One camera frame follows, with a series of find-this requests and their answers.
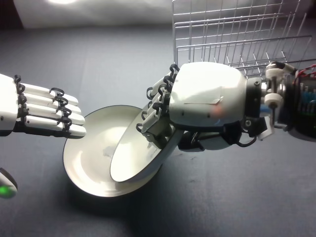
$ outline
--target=bright light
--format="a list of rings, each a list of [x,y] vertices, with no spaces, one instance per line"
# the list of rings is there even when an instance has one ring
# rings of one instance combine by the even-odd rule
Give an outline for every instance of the bright light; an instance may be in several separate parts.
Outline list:
[[[52,3],[57,3],[57,4],[70,4],[70,3],[74,3],[77,0],[48,0],[49,2]]]

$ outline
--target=metal wire rack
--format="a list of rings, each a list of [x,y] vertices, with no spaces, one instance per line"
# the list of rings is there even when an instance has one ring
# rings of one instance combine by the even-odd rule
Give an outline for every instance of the metal wire rack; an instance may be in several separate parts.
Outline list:
[[[173,0],[174,62],[208,61],[262,76],[274,60],[306,59],[312,36],[300,35],[306,14],[301,0]]]

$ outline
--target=dish rack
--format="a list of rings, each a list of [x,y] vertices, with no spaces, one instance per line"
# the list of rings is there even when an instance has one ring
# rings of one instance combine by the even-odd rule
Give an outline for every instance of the dish rack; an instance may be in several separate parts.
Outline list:
[[[263,77],[272,61],[307,67],[312,36],[301,35],[301,0],[173,0],[174,62],[207,61]]]

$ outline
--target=green light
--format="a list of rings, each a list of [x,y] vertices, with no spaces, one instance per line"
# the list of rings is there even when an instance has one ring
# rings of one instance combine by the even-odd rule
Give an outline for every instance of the green light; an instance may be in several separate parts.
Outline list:
[[[10,186],[0,186],[0,195],[8,196],[11,194]]]

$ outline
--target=wire rack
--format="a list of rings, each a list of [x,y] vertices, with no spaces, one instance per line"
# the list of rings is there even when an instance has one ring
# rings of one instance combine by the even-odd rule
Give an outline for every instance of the wire rack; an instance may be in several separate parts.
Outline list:
[[[207,61],[262,76],[274,60],[297,68],[312,36],[301,35],[300,0],[173,0],[174,62]]]

